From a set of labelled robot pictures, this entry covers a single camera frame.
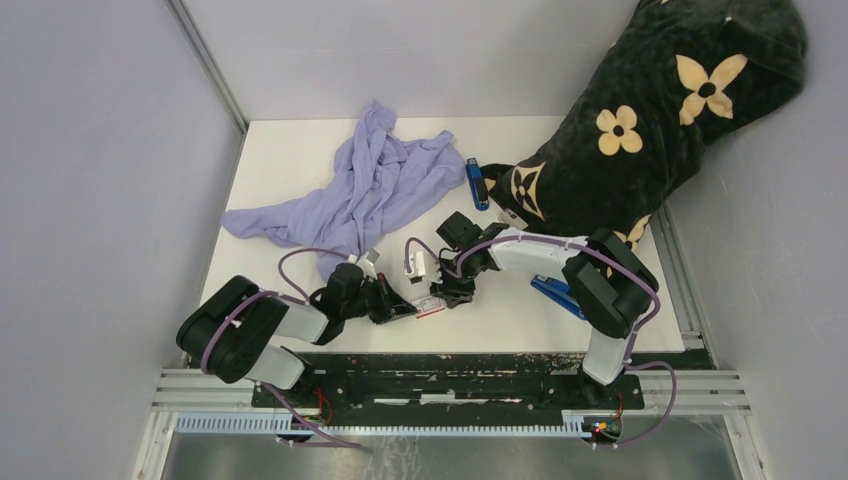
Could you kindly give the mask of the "red white staple box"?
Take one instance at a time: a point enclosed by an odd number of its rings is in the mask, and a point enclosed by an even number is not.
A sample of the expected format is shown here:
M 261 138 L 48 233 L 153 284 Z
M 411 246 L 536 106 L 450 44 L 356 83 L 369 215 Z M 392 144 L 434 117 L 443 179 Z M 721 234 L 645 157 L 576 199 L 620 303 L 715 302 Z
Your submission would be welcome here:
M 418 319 L 442 312 L 447 308 L 443 299 L 432 296 L 413 301 L 413 306 L 416 308 L 415 317 Z

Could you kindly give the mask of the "beige and black stapler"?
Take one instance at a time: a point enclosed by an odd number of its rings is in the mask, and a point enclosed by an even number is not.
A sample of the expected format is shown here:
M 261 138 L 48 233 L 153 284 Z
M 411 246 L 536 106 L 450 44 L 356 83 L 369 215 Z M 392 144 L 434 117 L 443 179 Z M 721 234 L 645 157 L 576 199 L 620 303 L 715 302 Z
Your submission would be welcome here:
M 498 221 L 518 230 L 526 230 L 528 223 L 510 209 L 503 209 L 498 214 Z

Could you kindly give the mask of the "blue stapler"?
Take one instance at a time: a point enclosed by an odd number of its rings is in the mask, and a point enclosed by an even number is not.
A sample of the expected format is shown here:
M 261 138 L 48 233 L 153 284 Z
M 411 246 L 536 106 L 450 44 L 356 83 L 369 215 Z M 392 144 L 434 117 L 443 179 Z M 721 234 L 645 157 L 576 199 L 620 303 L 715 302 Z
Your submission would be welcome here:
M 485 178 L 483 177 L 482 171 L 476 158 L 471 157 L 466 160 L 465 172 L 466 177 L 468 179 L 474 207 L 478 211 L 486 211 L 490 206 L 489 194 Z
M 578 319 L 586 321 L 586 317 L 577 301 L 570 295 L 570 287 L 565 282 L 555 278 L 536 275 L 532 278 L 530 285 Z

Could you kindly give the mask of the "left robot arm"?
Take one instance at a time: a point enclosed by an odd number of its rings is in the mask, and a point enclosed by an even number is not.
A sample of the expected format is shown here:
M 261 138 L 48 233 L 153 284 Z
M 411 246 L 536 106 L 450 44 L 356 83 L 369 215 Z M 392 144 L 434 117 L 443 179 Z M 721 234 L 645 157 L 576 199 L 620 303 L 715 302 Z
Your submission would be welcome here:
M 275 336 L 324 346 L 351 319 L 375 324 L 414 316 L 405 300 L 381 273 L 342 263 L 327 284 L 305 302 L 262 290 L 236 275 L 180 326 L 176 345 L 200 363 L 200 369 L 226 384 L 242 379 L 269 384 L 291 406 L 307 404 L 315 391 L 314 368 L 291 350 L 276 346 Z

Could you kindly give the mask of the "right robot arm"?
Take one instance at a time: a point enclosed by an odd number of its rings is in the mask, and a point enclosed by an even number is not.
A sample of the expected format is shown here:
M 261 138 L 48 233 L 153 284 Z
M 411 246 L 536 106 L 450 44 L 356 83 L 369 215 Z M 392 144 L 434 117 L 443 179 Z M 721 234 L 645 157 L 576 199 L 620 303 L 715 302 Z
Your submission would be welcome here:
M 618 393 L 641 326 L 659 313 L 656 277 L 609 229 L 557 237 L 493 222 L 486 228 L 456 212 L 436 230 L 453 257 L 436 258 L 431 295 L 448 307 L 472 301 L 486 271 L 519 271 L 564 283 L 591 327 L 577 382 L 580 400 L 602 408 Z

